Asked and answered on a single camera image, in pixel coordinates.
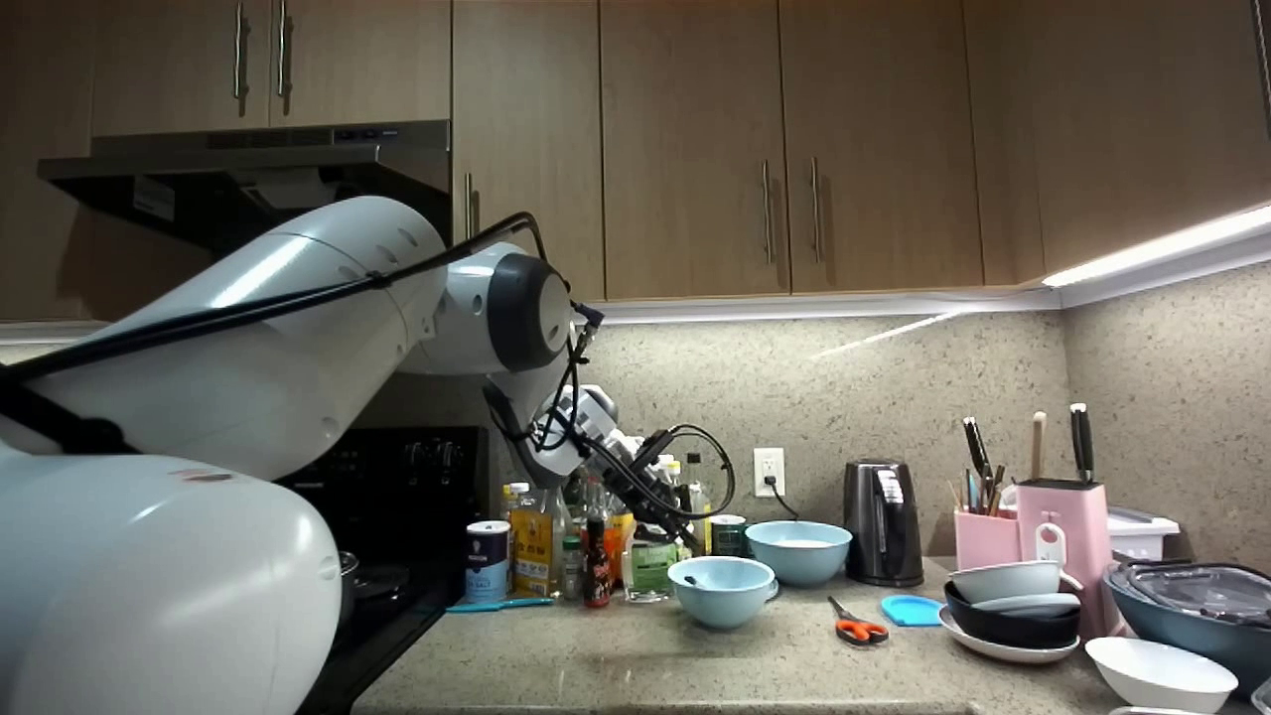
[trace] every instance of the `kettle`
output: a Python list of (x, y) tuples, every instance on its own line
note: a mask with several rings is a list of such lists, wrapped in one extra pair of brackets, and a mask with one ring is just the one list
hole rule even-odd
[(844, 525), (853, 537), (845, 574), (861, 582), (923, 582), (917, 501), (905, 459), (852, 459), (844, 471)]

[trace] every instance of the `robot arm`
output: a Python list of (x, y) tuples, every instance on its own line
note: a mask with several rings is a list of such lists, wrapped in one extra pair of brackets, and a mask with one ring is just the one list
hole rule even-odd
[(0, 709), (296, 709), (343, 570), (321, 515), (272, 482), (395, 370), (493, 374), (497, 426), (541, 482), (592, 459), (636, 515), (677, 525), (611, 409), (572, 384), (596, 319), (497, 241), (519, 225), (447, 248), (416, 209), (346, 197), (0, 364)]

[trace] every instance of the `stove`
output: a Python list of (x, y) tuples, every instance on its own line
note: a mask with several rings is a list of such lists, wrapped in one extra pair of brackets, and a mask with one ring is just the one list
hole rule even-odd
[(486, 452), (486, 427), (350, 427), (325, 456), (280, 482), (325, 515), (358, 562), (301, 709), (350, 709), (460, 599), (465, 525), (486, 515)]

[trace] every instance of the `pink container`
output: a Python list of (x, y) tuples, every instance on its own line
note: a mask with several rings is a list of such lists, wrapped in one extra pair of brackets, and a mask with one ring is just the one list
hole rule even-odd
[(1103, 589), (1111, 569), (1110, 492), (1095, 482), (1020, 482), (1020, 560), (1056, 560), (1080, 582), (1080, 634), (1110, 634), (1115, 609)]
[(1013, 512), (954, 507), (956, 570), (1020, 560), (1020, 529)]

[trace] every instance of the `tile backsplash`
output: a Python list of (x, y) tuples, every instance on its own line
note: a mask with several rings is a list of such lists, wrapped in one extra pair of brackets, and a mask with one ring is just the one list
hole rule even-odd
[[(1073, 471), (1069, 399), (1087, 399), (1110, 501), (1176, 515), (1176, 557), (1271, 569), (1271, 270), (1240, 270), (1069, 312), (617, 327), (583, 381), (620, 399), (629, 431), (710, 427), (739, 471), (733, 512), (783, 515), (751, 495), (755, 443), (788, 450), (788, 501), (844, 515), (853, 456), (915, 468), (931, 550), (948, 550), (964, 468), (960, 417), (1027, 478), (1031, 417), (1049, 411), (1049, 471)], [(473, 378), (398, 378), (367, 419), (480, 426)]]

